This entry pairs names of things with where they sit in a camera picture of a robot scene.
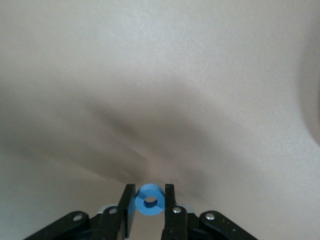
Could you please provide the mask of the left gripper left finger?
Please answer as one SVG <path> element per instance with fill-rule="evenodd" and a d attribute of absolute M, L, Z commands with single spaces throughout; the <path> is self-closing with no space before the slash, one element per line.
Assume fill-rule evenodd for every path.
<path fill-rule="evenodd" d="M 125 240 L 135 215 L 136 185 L 127 184 L 117 205 L 90 218 L 73 211 L 31 234 L 27 240 Z"/>

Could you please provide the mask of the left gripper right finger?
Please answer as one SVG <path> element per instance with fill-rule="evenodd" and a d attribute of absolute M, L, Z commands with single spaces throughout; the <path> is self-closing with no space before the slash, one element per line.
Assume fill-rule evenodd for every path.
<path fill-rule="evenodd" d="M 162 240 L 255 240 L 256 238 L 218 211 L 197 216 L 178 205 L 175 186 L 165 185 Z"/>

